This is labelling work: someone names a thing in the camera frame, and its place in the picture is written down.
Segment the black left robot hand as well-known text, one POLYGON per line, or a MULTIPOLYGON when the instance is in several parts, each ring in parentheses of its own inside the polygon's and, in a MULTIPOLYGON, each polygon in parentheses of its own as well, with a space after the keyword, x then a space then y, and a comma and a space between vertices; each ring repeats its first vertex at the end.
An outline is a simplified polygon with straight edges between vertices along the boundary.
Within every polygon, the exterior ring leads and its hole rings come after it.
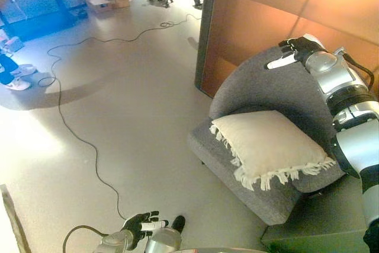
POLYGON ((159 211, 136 214, 124 222, 122 230, 129 230, 133 240, 127 245, 129 251, 137 247, 139 241, 150 237, 158 229, 167 227, 169 222, 159 218, 159 211))

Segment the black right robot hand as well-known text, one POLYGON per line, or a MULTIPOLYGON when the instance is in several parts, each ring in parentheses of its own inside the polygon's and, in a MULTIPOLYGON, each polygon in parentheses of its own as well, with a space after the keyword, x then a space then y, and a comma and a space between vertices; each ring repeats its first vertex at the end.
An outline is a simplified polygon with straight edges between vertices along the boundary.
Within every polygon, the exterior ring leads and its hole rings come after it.
POLYGON ((311 34, 290 38, 278 43, 282 55, 265 65, 265 69, 276 69, 295 62, 305 63, 314 53, 326 52, 321 42, 311 34))

